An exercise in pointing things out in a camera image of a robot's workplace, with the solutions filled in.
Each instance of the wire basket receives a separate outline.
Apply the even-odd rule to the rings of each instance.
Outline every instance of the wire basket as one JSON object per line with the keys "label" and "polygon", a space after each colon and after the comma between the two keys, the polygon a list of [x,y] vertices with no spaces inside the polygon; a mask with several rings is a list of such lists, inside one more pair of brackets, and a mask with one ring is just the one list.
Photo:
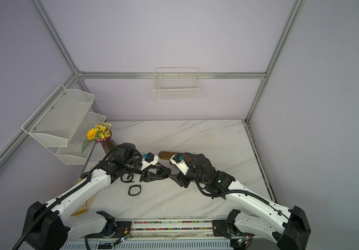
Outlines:
{"label": "wire basket", "polygon": [[[182,72],[158,72],[176,69]],[[156,68],[156,80],[153,88],[155,100],[184,100],[199,98],[197,68]]]}
{"label": "wire basket", "polygon": [[59,147],[56,153],[54,153],[56,157],[66,165],[85,164],[86,159],[89,157],[89,154],[96,143],[93,140],[85,151],[81,153],[82,143],[86,139],[86,134],[89,129],[94,128],[96,124],[103,124],[105,120],[106,116],[88,112],[67,147]]}
{"label": "wire basket", "polygon": [[27,131],[44,147],[67,147],[93,103],[94,95],[77,89],[66,89]]}

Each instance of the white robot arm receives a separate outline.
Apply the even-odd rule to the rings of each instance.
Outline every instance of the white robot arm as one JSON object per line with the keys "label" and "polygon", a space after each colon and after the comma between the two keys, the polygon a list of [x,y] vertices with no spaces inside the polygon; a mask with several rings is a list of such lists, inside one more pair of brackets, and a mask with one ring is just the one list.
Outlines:
{"label": "white robot arm", "polygon": [[[18,249],[25,240],[36,250],[60,249],[64,243],[89,234],[101,238],[112,237],[117,229],[115,218],[104,211],[70,217],[71,214],[90,197],[107,187],[118,178],[140,174],[140,181],[150,182],[165,178],[173,179],[181,187],[195,182],[203,195],[212,198],[222,197],[240,204],[258,217],[238,210],[232,210],[226,220],[226,230],[231,235],[250,233],[275,242],[282,249],[305,250],[310,235],[310,227],[302,209],[292,210],[260,197],[250,191],[227,173],[216,171],[204,155],[192,156],[189,153],[176,154],[171,158],[180,172],[158,163],[152,153],[141,155],[129,143],[113,148],[90,172],[82,175],[83,180],[62,195],[42,204],[34,203],[28,208],[22,237],[13,247]],[[186,162],[182,157],[192,157]],[[157,168],[156,173],[150,168]]]}

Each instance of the marble table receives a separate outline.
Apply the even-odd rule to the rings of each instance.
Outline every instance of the marble table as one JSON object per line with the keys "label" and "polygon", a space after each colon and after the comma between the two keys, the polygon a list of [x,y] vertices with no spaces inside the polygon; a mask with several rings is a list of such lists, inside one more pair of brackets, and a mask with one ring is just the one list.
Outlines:
{"label": "marble table", "polygon": [[[269,199],[241,120],[110,123],[112,137],[119,144],[135,144],[146,154],[160,151],[202,153],[216,170],[232,175],[247,188]],[[103,156],[103,148],[97,144],[86,170],[95,166]],[[160,163],[172,168],[173,173],[178,172],[168,161],[160,160]],[[116,219],[225,218],[232,209],[248,212],[233,202],[202,195],[194,183],[183,188],[169,178],[140,183],[141,194],[132,197],[128,195],[128,188],[139,184],[139,175],[135,175],[134,181],[127,184],[117,180],[101,190],[89,212],[104,210]]]}

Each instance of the yellow flower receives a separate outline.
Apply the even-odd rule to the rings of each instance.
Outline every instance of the yellow flower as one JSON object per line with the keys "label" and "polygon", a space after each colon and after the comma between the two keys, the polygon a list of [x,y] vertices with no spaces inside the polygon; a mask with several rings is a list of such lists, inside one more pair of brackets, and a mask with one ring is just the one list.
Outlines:
{"label": "yellow flower", "polygon": [[95,135],[96,135],[96,130],[94,128],[91,128],[91,130],[88,130],[86,137],[88,138],[88,140],[93,140],[93,138],[95,138]]}

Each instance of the flower vase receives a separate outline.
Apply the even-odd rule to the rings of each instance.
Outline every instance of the flower vase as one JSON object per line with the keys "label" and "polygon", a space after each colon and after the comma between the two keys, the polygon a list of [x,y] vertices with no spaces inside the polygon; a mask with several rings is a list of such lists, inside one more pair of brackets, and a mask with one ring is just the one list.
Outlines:
{"label": "flower vase", "polygon": [[117,146],[118,144],[113,140],[112,136],[105,137],[103,141],[100,142],[102,144],[103,150],[107,154],[110,149],[112,149],[114,146]]}

